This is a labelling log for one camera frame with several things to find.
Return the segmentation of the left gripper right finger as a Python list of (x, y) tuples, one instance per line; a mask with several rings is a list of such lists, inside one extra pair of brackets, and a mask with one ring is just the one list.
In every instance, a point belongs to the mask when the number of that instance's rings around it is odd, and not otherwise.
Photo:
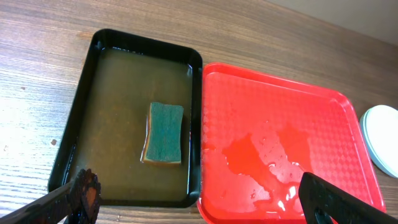
[(396, 218), (311, 172), (303, 174), (298, 196), (307, 223), (397, 224)]

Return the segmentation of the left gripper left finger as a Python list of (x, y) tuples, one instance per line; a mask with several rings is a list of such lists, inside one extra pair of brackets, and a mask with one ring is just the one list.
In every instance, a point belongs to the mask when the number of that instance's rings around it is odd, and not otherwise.
[(1, 224), (95, 223), (100, 210), (101, 184), (91, 169), (74, 180), (1, 218)]

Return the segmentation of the white plate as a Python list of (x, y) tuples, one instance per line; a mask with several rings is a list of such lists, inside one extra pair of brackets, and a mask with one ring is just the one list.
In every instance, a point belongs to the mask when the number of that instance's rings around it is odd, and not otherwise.
[(373, 163), (397, 178), (397, 110), (387, 105), (373, 106), (359, 123)]

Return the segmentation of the green yellow sponge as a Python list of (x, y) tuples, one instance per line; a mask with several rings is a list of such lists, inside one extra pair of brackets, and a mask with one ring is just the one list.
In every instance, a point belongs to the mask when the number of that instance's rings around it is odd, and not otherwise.
[(182, 162), (183, 107), (152, 102), (147, 116), (146, 140), (141, 161), (152, 164)]

